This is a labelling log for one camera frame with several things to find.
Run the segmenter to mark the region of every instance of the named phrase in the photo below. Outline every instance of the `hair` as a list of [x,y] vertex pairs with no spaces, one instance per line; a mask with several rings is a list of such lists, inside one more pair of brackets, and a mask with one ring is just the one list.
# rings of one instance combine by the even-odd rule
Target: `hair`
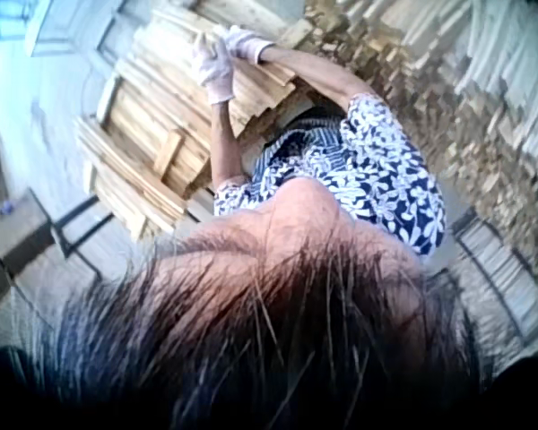
[[426,422],[480,392],[455,291],[384,276],[383,255],[352,243],[310,248],[219,303],[227,278],[206,280],[211,266],[171,285],[157,258],[76,295],[26,372],[33,413],[80,428],[362,428]]

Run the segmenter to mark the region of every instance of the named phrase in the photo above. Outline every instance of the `stacked lumber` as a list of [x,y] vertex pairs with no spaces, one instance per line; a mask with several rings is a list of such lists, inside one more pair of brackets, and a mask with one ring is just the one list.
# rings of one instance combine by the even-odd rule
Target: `stacked lumber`
[[[337,0],[348,33],[420,78],[438,66],[455,94],[486,109],[538,176],[538,4],[524,0]],[[505,105],[503,112],[494,116]]]
[[[294,47],[310,30],[301,20],[283,32],[282,43]],[[211,176],[211,107],[193,79],[191,60],[197,33],[214,42],[220,31],[217,22],[195,11],[158,2],[149,25],[136,32],[129,54],[117,62],[96,117],[77,121],[78,142],[89,160],[86,187],[134,240],[173,233],[187,218],[187,207],[194,207],[195,183]],[[276,64],[234,62],[230,121],[242,142],[264,131],[265,118],[294,99],[297,86],[295,74]]]
[[330,15],[346,23],[315,30],[318,54],[371,84],[430,169],[537,264],[538,4],[337,0],[308,10],[321,29]]

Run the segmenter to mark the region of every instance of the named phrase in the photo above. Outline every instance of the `floral dress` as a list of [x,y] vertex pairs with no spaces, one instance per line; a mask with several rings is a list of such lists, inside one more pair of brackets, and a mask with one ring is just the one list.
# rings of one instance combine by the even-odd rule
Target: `floral dress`
[[435,178],[376,96],[355,96],[344,120],[295,121],[265,147],[250,182],[218,190],[215,214],[254,209],[300,176],[315,178],[353,218],[379,226],[420,256],[442,242],[445,207]]

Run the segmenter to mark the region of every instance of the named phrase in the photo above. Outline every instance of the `white glove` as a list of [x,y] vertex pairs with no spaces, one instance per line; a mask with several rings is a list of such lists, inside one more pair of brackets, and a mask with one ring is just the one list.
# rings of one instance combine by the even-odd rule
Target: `white glove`
[[214,51],[207,46],[205,35],[200,33],[194,44],[192,67],[197,82],[207,89],[212,105],[235,98],[233,63],[223,39],[219,40]]
[[253,31],[242,30],[237,25],[231,26],[224,36],[225,45],[230,53],[254,65],[259,64],[259,57],[263,50],[274,45],[274,42],[257,36]]

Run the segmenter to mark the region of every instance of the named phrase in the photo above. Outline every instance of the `sleeve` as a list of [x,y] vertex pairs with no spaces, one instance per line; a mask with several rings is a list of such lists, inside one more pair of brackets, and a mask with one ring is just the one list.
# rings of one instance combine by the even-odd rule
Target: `sleeve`
[[373,94],[357,94],[351,99],[347,118],[341,122],[341,134],[348,142],[366,145],[407,141],[385,101]]
[[216,217],[229,215],[244,207],[250,198],[249,182],[237,185],[232,182],[222,184],[215,193],[214,214]]

